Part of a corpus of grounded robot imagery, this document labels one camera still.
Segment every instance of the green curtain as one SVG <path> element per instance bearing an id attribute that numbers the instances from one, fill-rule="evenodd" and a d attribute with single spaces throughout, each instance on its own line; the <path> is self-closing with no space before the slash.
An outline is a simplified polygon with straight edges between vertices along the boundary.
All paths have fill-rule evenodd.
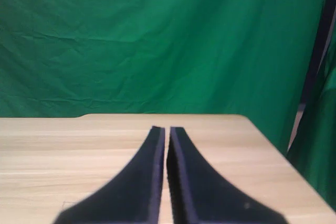
<path id="1" fill-rule="evenodd" d="M 288 159 L 336 210 L 336 27 Z"/>
<path id="2" fill-rule="evenodd" d="M 0 0 L 0 116 L 237 113 L 283 153 L 324 0 Z"/>

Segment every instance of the green backdrop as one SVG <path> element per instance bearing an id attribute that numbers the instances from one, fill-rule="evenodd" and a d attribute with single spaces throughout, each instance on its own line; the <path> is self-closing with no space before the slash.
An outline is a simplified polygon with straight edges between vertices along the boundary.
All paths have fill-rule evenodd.
<path id="1" fill-rule="evenodd" d="M 288 159 L 336 211 L 336 27 Z"/>
<path id="2" fill-rule="evenodd" d="M 323 0 L 0 0 L 0 116 L 238 113 L 285 152 Z"/>

